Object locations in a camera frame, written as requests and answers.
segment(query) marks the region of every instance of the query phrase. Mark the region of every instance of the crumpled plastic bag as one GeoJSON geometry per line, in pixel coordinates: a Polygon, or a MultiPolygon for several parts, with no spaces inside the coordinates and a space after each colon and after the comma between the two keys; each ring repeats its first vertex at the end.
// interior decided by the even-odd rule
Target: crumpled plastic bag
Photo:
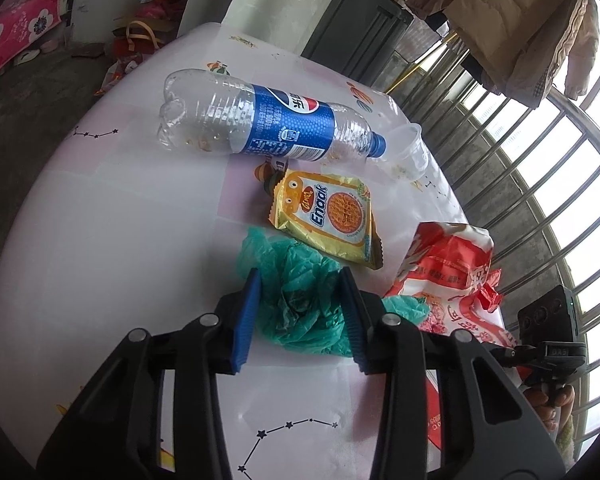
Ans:
{"type": "MultiPolygon", "coordinates": [[[[256,328],[288,350],[351,357],[340,303],[333,291],[340,264],[302,242],[250,228],[237,259],[246,278],[257,267],[262,295],[256,328]]],[[[424,300],[392,296],[382,300],[388,312],[418,324],[429,315],[424,300]]]]}

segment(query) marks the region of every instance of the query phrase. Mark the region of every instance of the yellow snack wrapper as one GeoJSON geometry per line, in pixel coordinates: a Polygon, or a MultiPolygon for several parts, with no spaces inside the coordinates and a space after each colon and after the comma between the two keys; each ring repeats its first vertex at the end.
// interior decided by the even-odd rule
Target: yellow snack wrapper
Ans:
{"type": "Polygon", "coordinates": [[[273,191],[269,221],[316,249],[382,267],[368,187],[359,179],[287,170],[273,191]]]}

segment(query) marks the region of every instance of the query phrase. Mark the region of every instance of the yellow stick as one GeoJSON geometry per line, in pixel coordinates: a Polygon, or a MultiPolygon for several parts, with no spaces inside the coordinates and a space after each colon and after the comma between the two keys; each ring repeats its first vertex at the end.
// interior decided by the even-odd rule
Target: yellow stick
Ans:
{"type": "Polygon", "coordinates": [[[451,32],[449,34],[447,34],[445,36],[445,39],[442,40],[442,43],[440,43],[435,49],[433,49],[431,52],[429,52],[428,54],[425,54],[424,57],[420,58],[419,62],[417,62],[414,66],[412,66],[411,68],[409,68],[407,70],[407,73],[405,75],[399,75],[398,78],[394,81],[394,83],[389,86],[389,88],[387,90],[384,91],[385,94],[390,94],[391,92],[393,92],[395,90],[395,88],[402,83],[405,79],[407,79],[411,74],[413,74],[417,69],[419,69],[422,64],[429,59],[429,57],[433,56],[433,54],[435,54],[437,51],[439,51],[443,46],[445,46],[447,43],[449,43],[449,41],[454,40],[456,37],[458,36],[457,32],[451,32]]]}

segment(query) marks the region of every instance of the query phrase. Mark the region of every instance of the red and white food package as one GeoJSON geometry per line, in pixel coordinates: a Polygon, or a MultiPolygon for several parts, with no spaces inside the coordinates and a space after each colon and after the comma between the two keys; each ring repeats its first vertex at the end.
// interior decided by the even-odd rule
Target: red and white food package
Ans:
{"type": "MultiPolygon", "coordinates": [[[[386,295],[425,298],[431,312],[418,326],[425,332],[449,335],[464,328],[481,342],[515,346],[514,337],[496,324],[502,323],[502,318],[493,314],[502,296],[494,290],[500,270],[489,271],[492,251],[493,241],[485,229],[467,224],[422,222],[386,295]]],[[[427,376],[429,440],[440,448],[437,384],[435,374],[427,376]]]]}

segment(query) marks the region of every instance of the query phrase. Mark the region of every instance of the black cabinet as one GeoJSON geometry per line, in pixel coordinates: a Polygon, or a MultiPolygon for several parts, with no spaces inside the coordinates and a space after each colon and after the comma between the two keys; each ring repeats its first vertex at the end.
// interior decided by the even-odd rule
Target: black cabinet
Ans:
{"type": "Polygon", "coordinates": [[[393,0],[332,0],[302,56],[371,85],[411,21],[393,0]]]}

